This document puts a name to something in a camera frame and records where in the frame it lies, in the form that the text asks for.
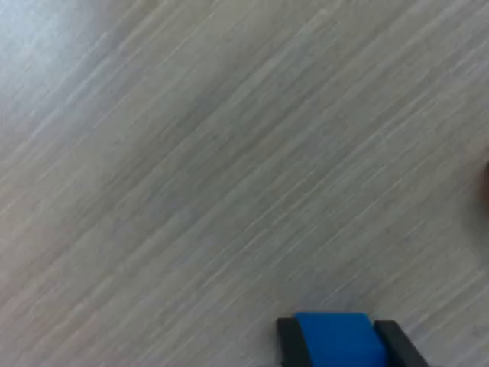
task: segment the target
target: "black edge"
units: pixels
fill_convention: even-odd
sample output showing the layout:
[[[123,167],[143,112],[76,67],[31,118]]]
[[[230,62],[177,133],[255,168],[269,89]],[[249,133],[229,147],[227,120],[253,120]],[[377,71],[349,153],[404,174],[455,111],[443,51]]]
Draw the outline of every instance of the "black edge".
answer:
[[[388,367],[429,367],[418,349],[395,321],[375,321],[374,328],[386,346]]]
[[[282,349],[283,367],[313,367],[303,332],[296,318],[278,319],[277,333]]]

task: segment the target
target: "black plastic part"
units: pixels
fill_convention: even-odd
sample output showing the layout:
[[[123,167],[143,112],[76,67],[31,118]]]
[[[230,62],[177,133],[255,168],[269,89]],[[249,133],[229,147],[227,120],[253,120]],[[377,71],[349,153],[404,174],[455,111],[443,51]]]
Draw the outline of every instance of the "black plastic part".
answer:
[[[303,332],[296,318],[277,320],[283,367],[313,367]]]
[[[395,321],[375,321],[374,328],[386,347],[388,367],[429,367]]]

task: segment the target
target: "wood grain texture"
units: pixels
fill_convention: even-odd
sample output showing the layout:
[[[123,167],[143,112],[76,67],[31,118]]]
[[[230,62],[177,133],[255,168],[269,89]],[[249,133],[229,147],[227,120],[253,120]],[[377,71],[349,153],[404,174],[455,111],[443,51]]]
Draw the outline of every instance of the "wood grain texture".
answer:
[[[488,19],[0,0],[2,366],[272,366],[297,310],[489,365]]]

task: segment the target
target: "blue block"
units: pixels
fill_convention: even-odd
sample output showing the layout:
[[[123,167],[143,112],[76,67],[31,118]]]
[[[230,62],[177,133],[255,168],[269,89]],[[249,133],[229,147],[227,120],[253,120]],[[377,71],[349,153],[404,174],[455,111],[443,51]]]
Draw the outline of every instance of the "blue block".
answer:
[[[362,313],[298,313],[313,367],[387,367],[387,351]]]

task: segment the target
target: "blue and black toy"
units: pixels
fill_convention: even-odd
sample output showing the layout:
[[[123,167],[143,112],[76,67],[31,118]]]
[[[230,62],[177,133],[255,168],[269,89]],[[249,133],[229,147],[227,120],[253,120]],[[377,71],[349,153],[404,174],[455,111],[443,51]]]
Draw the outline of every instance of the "blue and black toy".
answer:
[[[429,367],[395,321],[362,313],[297,313],[277,332],[284,367]]]

